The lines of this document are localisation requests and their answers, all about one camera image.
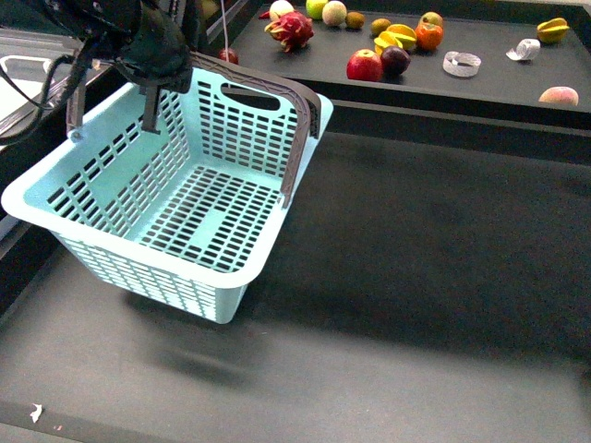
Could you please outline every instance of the plastic basket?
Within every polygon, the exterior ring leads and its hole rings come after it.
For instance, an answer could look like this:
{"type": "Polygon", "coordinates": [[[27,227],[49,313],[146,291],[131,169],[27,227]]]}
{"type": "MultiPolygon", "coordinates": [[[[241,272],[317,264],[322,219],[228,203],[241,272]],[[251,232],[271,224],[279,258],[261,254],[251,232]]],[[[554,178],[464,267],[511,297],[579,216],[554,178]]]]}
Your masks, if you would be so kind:
{"type": "Polygon", "coordinates": [[[227,323],[271,252],[332,104],[209,57],[196,66],[187,94],[163,91],[159,135],[141,131],[145,98],[127,84],[2,204],[99,279],[227,323]],[[279,109],[237,102],[228,85],[264,91],[279,109]]]}

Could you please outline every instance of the peach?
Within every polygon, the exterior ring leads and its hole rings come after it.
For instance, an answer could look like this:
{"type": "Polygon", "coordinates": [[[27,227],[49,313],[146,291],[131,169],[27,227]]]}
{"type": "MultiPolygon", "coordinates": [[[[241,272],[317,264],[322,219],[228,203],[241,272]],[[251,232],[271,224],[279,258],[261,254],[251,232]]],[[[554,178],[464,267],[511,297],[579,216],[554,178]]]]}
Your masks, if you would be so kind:
{"type": "Polygon", "coordinates": [[[579,94],[573,88],[566,86],[555,86],[544,91],[539,97],[540,102],[545,103],[562,103],[572,104],[576,106],[579,104],[579,94]]]}

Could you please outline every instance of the basket handle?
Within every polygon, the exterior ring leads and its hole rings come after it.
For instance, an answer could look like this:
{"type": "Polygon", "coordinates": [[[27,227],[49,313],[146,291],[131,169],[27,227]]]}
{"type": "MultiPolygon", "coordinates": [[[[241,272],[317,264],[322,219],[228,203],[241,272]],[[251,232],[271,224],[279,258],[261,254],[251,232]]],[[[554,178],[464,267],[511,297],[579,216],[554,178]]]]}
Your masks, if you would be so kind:
{"type": "Polygon", "coordinates": [[[192,62],[194,67],[220,74],[234,83],[284,97],[294,105],[297,124],[281,183],[281,193],[285,196],[283,207],[287,208],[293,196],[297,171],[308,138],[308,129],[312,137],[320,136],[319,96],[310,88],[293,80],[227,63],[208,55],[192,53],[192,62]]]}

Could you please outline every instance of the black table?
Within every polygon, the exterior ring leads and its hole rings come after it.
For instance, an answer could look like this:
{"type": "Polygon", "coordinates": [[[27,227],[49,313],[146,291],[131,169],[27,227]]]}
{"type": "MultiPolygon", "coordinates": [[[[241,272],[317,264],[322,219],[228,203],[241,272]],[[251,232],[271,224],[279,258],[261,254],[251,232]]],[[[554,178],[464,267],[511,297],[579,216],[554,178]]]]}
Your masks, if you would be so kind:
{"type": "Polygon", "coordinates": [[[586,166],[329,133],[228,325],[58,249],[0,326],[0,422],[92,443],[587,441],[590,196],[586,166]]]}

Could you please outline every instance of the black cable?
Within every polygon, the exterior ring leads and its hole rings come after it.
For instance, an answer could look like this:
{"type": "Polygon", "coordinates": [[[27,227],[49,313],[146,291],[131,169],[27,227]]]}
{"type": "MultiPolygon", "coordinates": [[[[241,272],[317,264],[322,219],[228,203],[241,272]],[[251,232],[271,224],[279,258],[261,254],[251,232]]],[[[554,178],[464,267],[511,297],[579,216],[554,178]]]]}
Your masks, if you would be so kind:
{"type": "Polygon", "coordinates": [[[10,85],[12,87],[13,90],[15,90],[16,92],[18,92],[27,102],[29,102],[30,104],[32,104],[33,106],[37,107],[37,108],[42,108],[42,106],[37,103],[35,100],[33,100],[32,98],[30,98],[27,94],[25,94],[23,92],[23,90],[21,88],[18,87],[18,85],[12,81],[12,78],[10,78],[7,74],[7,72],[0,66],[0,77],[3,78],[6,83],[8,83],[8,85],[10,85]]]}
{"type": "Polygon", "coordinates": [[[41,89],[41,103],[42,105],[35,109],[33,118],[30,122],[23,127],[20,132],[14,134],[12,136],[5,136],[0,137],[0,145],[13,145],[15,143],[19,143],[24,141],[25,139],[29,138],[39,126],[41,119],[43,117],[44,106],[48,102],[49,97],[49,89],[51,88],[52,80],[55,75],[55,71],[57,68],[66,63],[72,63],[74,61],[74,57],[71,55],[60,55],[57,57],[49,66],[47,72],[47,78],[43,82],[42,89],[41,89]]]}
{"type": "Polygon", "coordinates": [[[17,134],[0,137],[0,145],[14,145],[16,143],[22,142],[29,138],[35,132],[35,130],[37,130],[39,124],[41,123],[43,112],[47,109],[49,90],[55,77],[55,72],[57,71],[57,68],[63,64],[71,64],[72,67],[66,80],[66,86],[64,87],[64,90],[62,91],[54,108],[59,108],[65,102],[67,102],[67,100],[76,91],[80,81],[84,78],[86,71],[91,66],[92,54],[94,53],[98,42],[99,41],[94,39],[88,39],[85,41],[76,58],[74,58],[72,55],[61,55],[50,64],[47,77],[42,84],[40,103],[38,103],[39,106],[35,109],[31,121],[19,132],[17,132],[17,134]]]}

